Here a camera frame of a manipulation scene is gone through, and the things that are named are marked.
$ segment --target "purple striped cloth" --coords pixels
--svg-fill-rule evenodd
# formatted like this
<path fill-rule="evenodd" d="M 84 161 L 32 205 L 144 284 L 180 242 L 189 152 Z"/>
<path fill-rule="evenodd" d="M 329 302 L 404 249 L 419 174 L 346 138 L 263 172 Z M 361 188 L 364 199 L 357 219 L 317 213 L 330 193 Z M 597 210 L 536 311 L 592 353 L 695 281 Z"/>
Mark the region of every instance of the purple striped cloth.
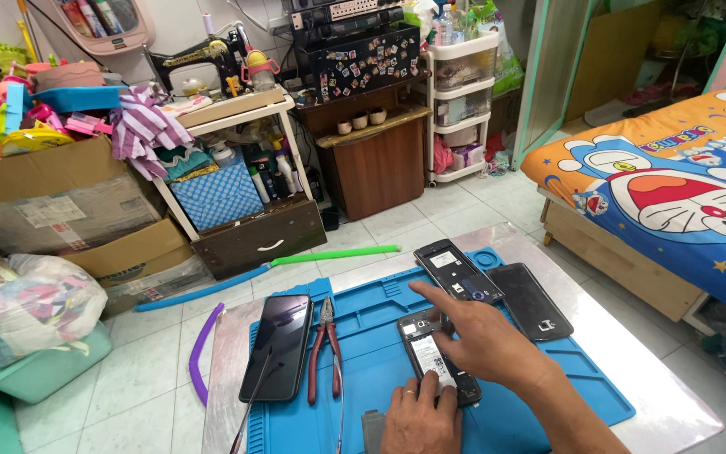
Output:
<path fill-rule="evenodd" d="M 163 101 L 149 87 L 128 88 L 127 95 L 119 96 L 119 103 L 122 108 L 110 112 L 114 158 L 128 160 L 147 180 L 165 178 L 167 170 L 153 149 L 189 148 L 195 140 L 175 118 L 158 108 Z"/>

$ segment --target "black box with stickers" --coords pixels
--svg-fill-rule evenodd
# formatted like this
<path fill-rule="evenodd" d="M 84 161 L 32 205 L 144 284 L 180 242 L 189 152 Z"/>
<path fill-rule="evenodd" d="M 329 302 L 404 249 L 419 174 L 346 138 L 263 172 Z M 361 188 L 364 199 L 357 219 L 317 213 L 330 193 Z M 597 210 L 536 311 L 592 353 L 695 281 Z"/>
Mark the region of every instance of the black box with stickers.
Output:
<path fill-rule="evenodd" d="M 318 101 L 327 103 L 416 77 L 418 26 L 399 24 L 392 30 L 371 29 L 333 40 L 329 47 L 308 48 Z"/>

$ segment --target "red pliers handle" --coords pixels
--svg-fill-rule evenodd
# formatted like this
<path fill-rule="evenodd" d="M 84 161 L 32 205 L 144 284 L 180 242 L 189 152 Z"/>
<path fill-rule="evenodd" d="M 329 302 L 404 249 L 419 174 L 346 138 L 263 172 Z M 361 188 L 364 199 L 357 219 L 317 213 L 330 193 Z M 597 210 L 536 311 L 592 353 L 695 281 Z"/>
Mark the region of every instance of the red pliers handle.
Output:
<path fill-rule="evenodd" d="M 329 337 L 329 345 L 332 352 L 338 357 L 338 364 L 341 363 L 340 345 L 338 345 L 338 336 L 335 334 L 335 323 L 327 323 L 326 327 L 319 325 L 316 328 L 316 341 L 313 343 L 310 352 L 310 370 L 308 371 L 309 389 L 308 402 L 310 405 L 316 403 L 316 369 L 318 367 L 318 352 L 321 351 L 321 345 L 324 343 L 324 335 Z M 332 397 L 340 396 L 340 372 L 337 366 L 332 367 Z"/>

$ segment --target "doraemon bedsheet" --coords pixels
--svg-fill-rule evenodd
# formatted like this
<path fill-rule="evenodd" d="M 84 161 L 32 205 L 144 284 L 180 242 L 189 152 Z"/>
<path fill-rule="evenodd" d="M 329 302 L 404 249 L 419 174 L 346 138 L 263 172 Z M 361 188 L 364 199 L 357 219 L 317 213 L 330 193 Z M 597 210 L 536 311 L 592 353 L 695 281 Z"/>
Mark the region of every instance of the doraemon bedsheet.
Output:
<path fill-rule="evenodd" d="M 541 147 L 521 169 L 726 303 L 726 91 Z"/>

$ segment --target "black sewing machine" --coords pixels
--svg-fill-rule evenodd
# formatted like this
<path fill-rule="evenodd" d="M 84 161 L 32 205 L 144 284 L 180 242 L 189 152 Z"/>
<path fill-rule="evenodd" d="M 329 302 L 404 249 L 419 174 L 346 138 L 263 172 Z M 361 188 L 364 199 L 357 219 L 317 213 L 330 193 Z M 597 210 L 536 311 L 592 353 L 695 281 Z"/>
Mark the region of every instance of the black sewing machine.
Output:
<path fill-rule="evenodd" d="M 211 63 L 217 68 L 220 90 L 223 95 L 227 98 L 233 97 L 226 78 L 234 76 L 237 76 L 235 82 L 237 95 L 242 95 L 245 92 L 245 84 L 240 80 L 240 68 L 234 52 L 238 52 L 240 57 L 247 57 L 246 45 L 248 41 L 242 24 L 237 24 L 236 27 L 237 31 L 229 32 L 228 39 L 210 35 L 201 43 L 175 55 L 152 53 L 145 45 L 145 58 L 156 76 L 156 81 L 161 83 L 169 94 L 174 89 L 172 82 L 169 80 L 169 75 L 174 69 L 196 65 L 197 63 Z"/>

